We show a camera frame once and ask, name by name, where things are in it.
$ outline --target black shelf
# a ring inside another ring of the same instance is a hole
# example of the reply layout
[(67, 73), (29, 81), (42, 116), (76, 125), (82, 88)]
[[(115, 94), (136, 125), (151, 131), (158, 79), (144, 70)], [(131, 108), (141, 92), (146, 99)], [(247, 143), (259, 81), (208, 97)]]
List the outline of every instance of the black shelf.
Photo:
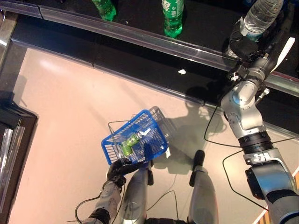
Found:
[[(12, 40), (25, 47), (73, 58), (96, 69), (193, 101), (204, 100), (217, 105), (229, 88), (225, 85), (226, 71), (33, 17), (20, 16)], [(90, 54), (85, 54), (83, 60), (83, 55), (77, 52), (84, 48)], [(179, 74), (181, 69), (185, 69), (186, 74)], [(298, 98), (280, 91), (271, 92), (274, 94), (269, 94), (258, 105), (261, 113), (267, 115), (264, 121), (297, 132)]]
[[(113, 22), (102, 20), (91, 0), (66, 0), (63, 4), (56, 0), (0, 0), (0, 7), (5, 9), (3, 6), (12, 4), (6, 9), (43, 17), (224, 71), (235, 66), (236, 60), (223, 56), (222, 50), (233, 24), (248, 11), (241, 0), (186, 0), (183, 32), (177, 39), (163, 34), (164, 16), (160, 0), (112, 1), (117, 9)], [(34, 15), (28, 6), (35, 9)], [(296, 38), (295, 46), (266, 80), (269, 87), (297, 97), (299, 79), (295, 70), (299, 61), (298, 32), (298, 21), (294, 20), (291, 36)]]

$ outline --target wire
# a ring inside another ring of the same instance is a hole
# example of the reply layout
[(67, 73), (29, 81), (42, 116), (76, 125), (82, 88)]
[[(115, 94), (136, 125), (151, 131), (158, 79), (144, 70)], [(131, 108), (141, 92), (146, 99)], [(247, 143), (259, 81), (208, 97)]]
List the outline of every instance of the wire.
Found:
[(211, 116), (211, 118), (210, 118), (210, 120), (209, 120), (209, 123), (208, 123), (207, 126), (206, 126), (204, 139), (205, 139), (206, 141), (208, 141), (208, 142), (211, 142), (211, 143), (214, 143), (214, 144), (217, 144), (217, 145), (240, 148), (240, 146), (232, 146), (232, 145), (222, 144), (222, 143), (219, 143), (219, 142), (210, 141), (210, 140), (208, 140), (208, 139), (206, 138), (207, 130), (208, 130), (209, 126), (210, 126), (210, 123), (211, 123), (211, 121), (212, 121), (212, 118), (214, 117), (214, 115), (215, 115), (215, 113), (216, 113), (217, 108), (218, 108), (218, 105), (216, 106), (216, 108), (215, 108), (215, 110), (214, 110), (214, 112), (213, 112), (213, 114), (212, 114), (212, 116)]
[[(121, 204), (122, 204), (122, 200), (123, 200), (125, 191), (126, 191), (126, 185), (124, 184), (124, 186), (123, 186), (122, 198), (121, 198)], [(77, 213), (78, 208), (79, 208), (81, 205), (83, 205), (84, 203), (86, 203), (86, 202), (90, 202), (90, 201), (93, 201), (93, 200), (95, 200), (95, 199), (100, 198), (101, 194), (102, 194), (102, 191), (100, 192), (100, 194), (99, 194), (97, 197), (90, 198), (90, 199), (87, 199), (87, 200), (85, 200), (85, 201), (80, 202), (80, 203), (76, 206), (76, 208), (75, 208), (75, 217), (76, 217), (76, 220), (66, 221), (66, 223), (70, 223), (70, 222), (78, 222), (78, 223), (81, 224), (83, 221), (80, 220), (80, 219), (78, 218), (78, 213)], [(113, 220), (113, 222), (112, 222), (111, 224), (114, 223), (114, 221), (115, 221), (115, 219), (116, 219), (116, 217), (117, 217), (117, 215), (118, 215), (118, 213), (119, 213), (119, 211), (120, 211), (120, 209), (121, 209), (121, 204), (120, 204), (119, 209), (117, 210), (116, 216), (115, 216), (115, 218), (114, 218), (114, 220)]]
[[(208, 141), (208, 142), (211, 142), (211, 143), (214, 143), (214, 144), (217, 144), (217, 145), (221, 145), (221, 146), (241, 148), (240, 146), (233, 146), (233, 145), (227, 145), (227, 144), (223, 144), (223, 143), (219, 143), (219, 142), (214, 142), (214, 141), (208, 140), (208, 139), (206, 138), (206, 133), (207, 133), (207, 131), (208, 131), (208, 128), (209, 128), (209, 126), (210, 126), (210, 124), (211, 124), (212, 118), (214, 117), (214, 115), (215, 115), (215, 113), (216, 113), (218, 107), (219, 107), (219, 106), (217, 105), (216, 108), (215, 108), (215, 110), (213, 111), (213, 114), (212, 114), (212, 116), (211, 116), (211, 118), (210, 118), (210, 120), (209, 120), (209, 123), (208, 123), (207, 126), (206, 126), (204, 139), (205, 139), (206, 141)], [(284, 140), (275, 141), (275, 142), (272, 142), (272, 144), (279, 143), (279, 142), (283, 142), (283, 141), (288, 141), (288, 140), (292, 140), (292, 139), (296, 139), (296, 138), (298, 138), (298, 137), (293, 137), (293, 138), (288, 138), (288, 139), (284, 139)]]
[(90, 199), (84, 200), (84, 201), (80, 202), (80, 203), (76, 206), (76, 208), (75, 208), (75, 217), (76, 217), (76, 221), (77, 221), (78, 223), (82, 223), (82, 221), (78, 218), (78, 213), (77, 213), (78, 208), (79, 208), (81, 205), (83, 205), (84, 203), (86, 203), (86, 202), (90, 202), (90, 201), (93, 201), (93, 200), (95, 200), (95, 199), (100, 198), (101, 194), (102, 194), (102, 191), (100, 192), (100, 194), (99, 194), (97, 197), (94, 197), (94, 198), (90, 198)]
[(151, 210), (165, 195), (169, 194), (173, 192), (173, 195), (174, 195), (174, 199), (175, 199), (175, 202), (176, 202), (176, 212), (177, 212), (177, 220), (178, 220), (178, 201), (177, 201), (177, 195), (176, 195), (176, 192), (174, 190), (170, 190), (168, 192), (166, 192), (165, 194), (163, 194), (161, 197), (159, 197), (159, 199), (152, 205), (150, 206), (150, 208), (148, 208), (146, 211), (149, 211)]
[[(124, 185), (123, 185), (122, 198), (121, 198), (121, 204), (122, 204), (122, 201), (123, 201), (123, 198), (124, 198), (124, 195), (125, 195), (125, 191), (126, 191), (126, 185), (124, 184)], [(112, 221), (111, 224), (113, 224), (114, 221), (116, 220), (116, 217), (117, 217), (117, 215), (118, 215), (118, 213), (119, 213), (119, 211), (120, 211), (120, 209), (121, 209), (121, 204), (120, 204), (120, 207), (118, 208), (117, 213), (116, 213), (116, 215), (115, 215), (115, 218), (113, 219), (113, 221)]]
[(174, 179), (173, 179), (173, 183), (172, 183), (172, 185), (166, 190), (166, 192), (169, 191), (169, 190), (174, 186), (174, 184), (175, 184), (175, 182), (176, 182), (177, 175), (178, 175), (178, 174), (175, 174)]
[(256, 203), (256, 202), (252, 201), (251, 199), (247, 198), (246, 196), (242, 195), (241, 193), (235, 191), (235, 190), (233, 189), (231, 183), (230, 183), (230, 180), (229, 180), (229, 177), (228, 177), (228, 173), (226, 172), (226, 169), (225, 169), (224, 161), (225, 161), (226, 159), (228, 159), (229, 157), (231, 157), (231, 156), (233, 156), (233, 155), (236, 155), (236, 154), (238, 154), (238, 153), (240, 153), (240, 152), (242, 152), (242, 151), (243, 151), (243, 150), (240, 150), (240, 151), (238, 151), (238, 152), (236, 152), (236, 153), (233, 153), (233, 154), (231, 154), (231, 155), (225, 157), (225, 158), (223, 159), (223, 161), (222, 161), (223, 169), (224, 169), (226, 178), (227, 178), (227, 180), (228, 180), (228, 184), (229, 184), (229, 186), (230, 186), (230, 188), (232, 189), (233, 192), (235, 192), (235, 193), (238, 194), (239, 196), (241, 196), (241, 197), (247, 199), (248, 201), (252, 202), (253, 204), (255, 204), (255, 205), (261, 207), (262, 209), (265, 209), (265, 210), (268, 211), (268, 209), (266, 209), (265, 207), (263, 207), (263, 206), (261, 206), (260, 204), (258, 204), (258, 203)]
[(289, 138), (289, 139), (283, 139), (283, 140), (280, 140), (280, 141), (275, 141), (272, 144), (279, 143), (279, 142), (282, 142), (282, 141), (288, 141), (288, 140), (292, 140), (292, 139), (296, 139), (296, 138), (298, 138), (298, 137), (293, 137), (293, 138)]

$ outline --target green bottle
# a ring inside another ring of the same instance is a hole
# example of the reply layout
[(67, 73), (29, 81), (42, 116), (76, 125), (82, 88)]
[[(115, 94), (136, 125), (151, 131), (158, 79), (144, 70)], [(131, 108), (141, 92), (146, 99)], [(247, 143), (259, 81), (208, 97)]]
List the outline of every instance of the green bottle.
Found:
[(100, 16), (104, 20), (112, 21), (116, 15), (116, 10), (111, 0), (92, 0), (97, 7)]
[(165, 16), (164, 33), (175, 38), (183, 29), (184, 0), (162, 0), (162, 6)]

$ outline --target blue shopping basket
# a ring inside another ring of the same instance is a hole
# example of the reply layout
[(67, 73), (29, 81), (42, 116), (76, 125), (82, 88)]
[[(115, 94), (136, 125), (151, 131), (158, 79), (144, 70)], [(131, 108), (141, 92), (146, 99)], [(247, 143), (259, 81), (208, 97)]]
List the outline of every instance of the blue shopping basket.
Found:
[[(121, 149), (121, 143), (137, 132), (146, 131), (148, 133), (132, 146), (133, 153), (125, 156)], [(106, 137), (101, 145), (109, 165), (120, 158), (127, 158), (133, 164), (150, 161), (163, 154), (168, 148), (162, 131), (148, 110), (143, 110), (134, 116), (125, 125)]]

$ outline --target water bottle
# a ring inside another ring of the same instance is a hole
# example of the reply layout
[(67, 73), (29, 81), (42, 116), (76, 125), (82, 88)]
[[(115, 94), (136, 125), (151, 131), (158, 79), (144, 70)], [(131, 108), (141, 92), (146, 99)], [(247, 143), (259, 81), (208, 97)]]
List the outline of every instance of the water bottle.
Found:
[(97, 7), (100, 16), (104, 20), (112, 21), (116, 15), (116, 10), (111, 0), (92, 0)]
[(274, 22), (283, 2), (283, 0), (257, 0), (245, 19), (241, 19), (241, 34), (256, 42)]
[(182, 32), (184, 0), (162, 0), (164, 13), (164, 33), (172, 38)]

